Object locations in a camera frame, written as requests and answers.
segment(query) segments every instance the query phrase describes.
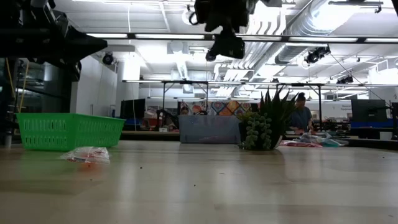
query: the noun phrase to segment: potted plant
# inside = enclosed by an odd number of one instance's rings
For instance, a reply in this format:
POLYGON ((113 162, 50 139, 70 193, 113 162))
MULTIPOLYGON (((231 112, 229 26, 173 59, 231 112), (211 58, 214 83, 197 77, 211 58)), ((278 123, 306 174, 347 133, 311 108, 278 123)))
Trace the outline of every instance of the potted plant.
POLYGON ((271 99, 269 89, 265 98, 261 95, 258 113, 248 111, 240 114, 239 130, 241 132, 241 147, 244 149, 270 150, 275 149, 285 133, 290 115, 295 106, 294 96, 287 100, 289 93, 280 98, 281 89, 276 89, 275 96, 271 99))

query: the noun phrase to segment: green plastic basket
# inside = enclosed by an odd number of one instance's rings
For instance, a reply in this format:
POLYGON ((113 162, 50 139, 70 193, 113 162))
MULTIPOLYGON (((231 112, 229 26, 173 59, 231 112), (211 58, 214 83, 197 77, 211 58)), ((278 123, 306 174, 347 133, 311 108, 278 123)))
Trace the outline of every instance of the green plastic basket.
POLYGON ((116 146, 124 125, 123 119, 69 113, 19 113, 17 118, 24 148, 51 151, 116 146))

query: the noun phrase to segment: colorful artwork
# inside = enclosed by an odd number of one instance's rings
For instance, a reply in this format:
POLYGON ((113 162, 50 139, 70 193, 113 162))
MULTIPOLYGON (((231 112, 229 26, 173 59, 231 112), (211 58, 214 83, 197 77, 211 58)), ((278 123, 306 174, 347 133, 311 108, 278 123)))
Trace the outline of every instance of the colorful artwork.
MULTIPOLYGON (((206 101, 199 101, 192 103, 180 102, 180 108, 181 108, 180 114, 189 114, 189 115, 203 114, 204 111, 206 111, 206 101)), ((245 113, 246 111, 250 110, 251 110, 250 103, 240 103, 238 101, 226 101, 226 102, 209 101, 207 115, 231 116, 231 115, 245 113)))

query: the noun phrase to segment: man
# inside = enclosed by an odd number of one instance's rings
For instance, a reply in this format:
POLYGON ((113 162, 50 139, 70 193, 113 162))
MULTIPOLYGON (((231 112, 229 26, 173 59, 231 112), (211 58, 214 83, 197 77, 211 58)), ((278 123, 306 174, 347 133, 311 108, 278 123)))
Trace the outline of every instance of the man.
POLYGON ((296 133, 307 133, 313 131, 312 115, 309 108, 305 106, 305 93, 299 93, 296 100, 296 109, 290 116, 290 128, 296 133))

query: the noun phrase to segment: blue shirt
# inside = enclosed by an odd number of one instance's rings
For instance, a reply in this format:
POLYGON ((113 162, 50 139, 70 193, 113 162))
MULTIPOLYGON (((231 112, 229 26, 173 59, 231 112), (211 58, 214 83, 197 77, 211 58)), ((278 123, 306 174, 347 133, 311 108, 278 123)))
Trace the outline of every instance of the blue shirt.
POLYGON ((292 115, 290 115, 290 127, 303 129, 305 133, 308 132, 308 122, 311 120, 312 115, 309 108, 306 106, 303 109, 296 108, 292 115))

